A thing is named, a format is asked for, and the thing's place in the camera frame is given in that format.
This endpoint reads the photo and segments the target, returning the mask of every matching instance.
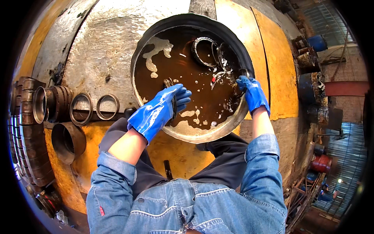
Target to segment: red label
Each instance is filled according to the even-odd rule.
[[[104,214],[104,210],[102,209],[102,207],[100,206],[100,214],[101,214],[101,216],[104,216],[105,214]]]

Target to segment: red object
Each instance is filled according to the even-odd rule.
[[[105,214],[104,214],[104,210],[102,209],[102,207],[100,206],[100,214],[101,214],[101,216],[104,216]]]
[[[331,169],[332,158],[322,154],[316,156],[316,159],[312,161],[310,168],[320,173],[328,173]]]
[[[326,96],[364,97],[369,90],[368,81],[334,81],[325,82]]]

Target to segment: corrugated metal wall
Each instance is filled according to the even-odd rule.
[[[314,4],[312,7],[303,9],[303,12],[316,35],[323,35],[327,46],[344,45],[347,27],[332,4]],[[353,42],[350,33],[348,33],[347,41]]]
[[[341,140],[330,140],[328,144],[328,155],[339,158],[337,162],[338,173],[329,175],[329,177],[332,177],[329,191],[339,190],[339,195],[330,202],[317,201],[313,204],[315,207],[337,217],[341,217],[348,207],[367,157],[362,124],[343,122],[341,128],[343,133],[349,135]],[[335,130],[326,133],[339,134]]]

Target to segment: person's leg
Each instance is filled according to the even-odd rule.
[[[109,148],[119,140],[127,132],[127,119],[120,118],[105,133],[99,144],[99,153],[108,151]],[[146,150],[141,154],[138,163],[135,165],[137,169],[137,180],[132,188],[132,195],[135,199],[142,191],[150,187],[160,185],[168,180],[160,175],[154,168],[149,159]]]
[[[234,133],[213,142],[199,144],[200,150],[210,151],[215,160],[190,178],[191,182],[217,183],[236,189],[243,178],[247,163],[244,153],[248,143]]]

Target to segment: blue rubber glove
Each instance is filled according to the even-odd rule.
[[[181,83],[158,92],[154,99],[140,107],[127,120],[127,130],[134,128],[147,139],[149,145],[158,131],[173,117],[173,96],[176,95],[179,113],[191,101],[191,94]]]
[[[247,91],[245,92],[245,99],[248,104],[249,113],[252,116],[254,109],[259,108],[260,106],[265,106],[267,114],[270,117],[270,107],[267,103],[264,91],[262,91],[260,83],[254,78],[247,78],[246,76],[239,76],[239,79],[236,80],[240,90],[243,90],[245,87]]]

